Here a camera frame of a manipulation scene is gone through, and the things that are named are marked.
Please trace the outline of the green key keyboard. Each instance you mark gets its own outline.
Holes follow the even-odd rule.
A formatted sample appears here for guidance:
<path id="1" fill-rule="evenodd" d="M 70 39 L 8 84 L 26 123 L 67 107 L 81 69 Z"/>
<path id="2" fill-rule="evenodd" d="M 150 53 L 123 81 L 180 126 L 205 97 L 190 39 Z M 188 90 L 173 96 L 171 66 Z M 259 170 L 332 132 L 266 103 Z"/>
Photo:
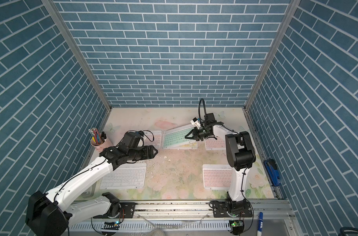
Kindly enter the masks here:
<path id="1" fill-rule="evenodd" d="M 197 149 L 198 145 L 195 140 L 188 140 L 185 135 L 193 129 L 191 124 L 166 130 L 163 132 L 163 149 Z"/>

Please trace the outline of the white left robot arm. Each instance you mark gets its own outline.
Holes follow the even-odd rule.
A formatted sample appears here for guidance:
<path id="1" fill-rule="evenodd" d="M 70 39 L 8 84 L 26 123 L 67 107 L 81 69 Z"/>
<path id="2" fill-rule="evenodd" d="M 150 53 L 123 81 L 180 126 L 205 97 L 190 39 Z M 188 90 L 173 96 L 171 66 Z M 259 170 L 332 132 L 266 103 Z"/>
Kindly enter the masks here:
<path id="1" fill-rule="evenodd" d="M 64 183 L 45 193 L 37 191 L 30 196 L 26 225 L 37 236 L 60 236 L 72 225 L 95 216 L 121 219 L 125 211 L 119 199 L 109 192 L 78 204 L 75 200 L 98 180 L 128 161 L 153 159 L 157 154 L 158 150 L 153 145 L 136 149 L 104 149 L 99 157 Z"/>

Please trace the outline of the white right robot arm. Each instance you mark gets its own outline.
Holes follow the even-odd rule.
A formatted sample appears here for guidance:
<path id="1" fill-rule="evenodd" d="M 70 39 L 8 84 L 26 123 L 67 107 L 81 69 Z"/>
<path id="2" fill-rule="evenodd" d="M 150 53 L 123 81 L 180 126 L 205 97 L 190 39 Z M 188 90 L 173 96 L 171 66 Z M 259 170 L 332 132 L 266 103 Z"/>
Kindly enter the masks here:
<path id="1" fill-rule="evenodd" d="M 223 123 L 215 123 L 202 128 L 194 127 L 185 139 L 203 141 L 214 138 L 225 141 L 226 157 L 233 169 L 231 185 L 225 199 L 229 215 L 253 216 L 253 207 L 245 196 L 247 174 L 256 161 L 255 148 L 247 131 L 236 132 L 227 128 Z"/>

